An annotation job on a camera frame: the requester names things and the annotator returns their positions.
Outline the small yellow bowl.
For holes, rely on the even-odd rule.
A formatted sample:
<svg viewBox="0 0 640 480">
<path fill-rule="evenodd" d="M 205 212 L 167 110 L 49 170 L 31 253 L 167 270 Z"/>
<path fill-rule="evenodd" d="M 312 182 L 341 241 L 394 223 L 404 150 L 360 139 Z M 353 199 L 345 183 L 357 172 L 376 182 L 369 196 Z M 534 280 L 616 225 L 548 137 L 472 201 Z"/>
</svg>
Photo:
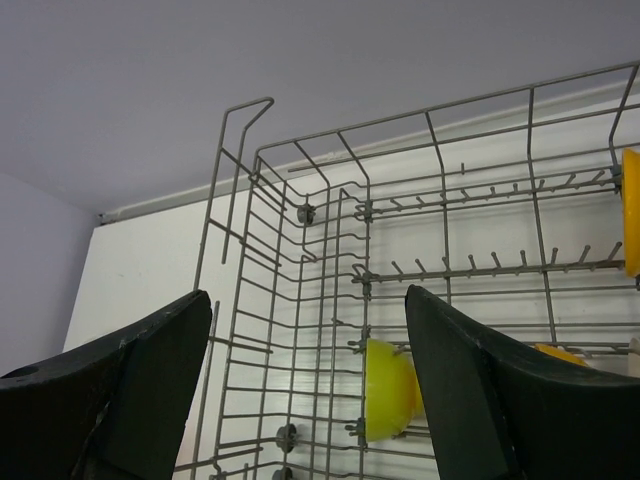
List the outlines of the small yellow bowl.
<svg viewBox="0 0 640 480">
<path fill-rule="evenodd" d="M 578 357 L 577 355 L 563 350 L 562 348 L 558 348 L 549 344 L 535 343 L 534 349 L 565 362 L 589 368 L 589 364 L 585 360 Z"/>
</svg>

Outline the white round bowl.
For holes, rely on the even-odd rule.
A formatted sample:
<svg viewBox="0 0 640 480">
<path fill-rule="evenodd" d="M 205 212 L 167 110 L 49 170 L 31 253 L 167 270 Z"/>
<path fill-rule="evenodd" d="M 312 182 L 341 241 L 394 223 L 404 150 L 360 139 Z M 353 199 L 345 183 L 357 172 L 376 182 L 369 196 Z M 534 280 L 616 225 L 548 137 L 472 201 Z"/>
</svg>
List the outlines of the white round bowl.
<svg viewBox="0 0 640 480">
<path fill-rule="evenodd" d="M 633 337 L 629 342 L 627 374 L 631 377 L 640 378 L 640 339 L 638 337 Z"/>
</svg>

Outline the large yellow bowl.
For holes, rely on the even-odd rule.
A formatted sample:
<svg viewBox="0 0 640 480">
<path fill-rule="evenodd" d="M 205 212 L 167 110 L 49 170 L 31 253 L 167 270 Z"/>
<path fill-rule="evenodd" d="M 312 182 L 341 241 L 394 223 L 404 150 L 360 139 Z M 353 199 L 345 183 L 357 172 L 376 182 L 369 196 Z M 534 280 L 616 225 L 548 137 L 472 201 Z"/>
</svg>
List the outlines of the large yellow bowl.
<svg viewBox="0 0 640 480">
<path fill-rule="evenodd" d="M 640 158 L 632 149 L 623 151 L 622 204 L 625 271 L 638 277 L 640 270 Z"/>
</svg>

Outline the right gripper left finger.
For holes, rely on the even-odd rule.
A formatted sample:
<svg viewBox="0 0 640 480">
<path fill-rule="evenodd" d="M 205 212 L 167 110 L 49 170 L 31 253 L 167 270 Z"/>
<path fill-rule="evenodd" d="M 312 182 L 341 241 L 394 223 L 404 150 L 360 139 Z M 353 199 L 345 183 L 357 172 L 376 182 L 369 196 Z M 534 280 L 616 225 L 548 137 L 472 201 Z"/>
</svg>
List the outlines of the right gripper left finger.
<svg viewBox="0 0 640 480">
<path fill-rule="evenodd" d="M 196 290 L 3 375 L 2 478 L 171 478 L 211 322 Z"/>
</svg>

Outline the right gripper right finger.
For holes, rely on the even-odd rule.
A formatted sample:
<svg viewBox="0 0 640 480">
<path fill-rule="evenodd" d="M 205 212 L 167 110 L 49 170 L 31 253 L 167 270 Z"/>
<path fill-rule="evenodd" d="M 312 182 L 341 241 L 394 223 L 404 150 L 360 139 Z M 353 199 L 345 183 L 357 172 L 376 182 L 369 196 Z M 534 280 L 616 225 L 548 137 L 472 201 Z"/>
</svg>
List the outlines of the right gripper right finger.
<svg viewBox="0 0 640 480">
<path fill-rule="evenodd" d="M 638 379 L 542 353 L 417 285 L 405 314 L 440 478 L 638 478 Z"/>
</svg>

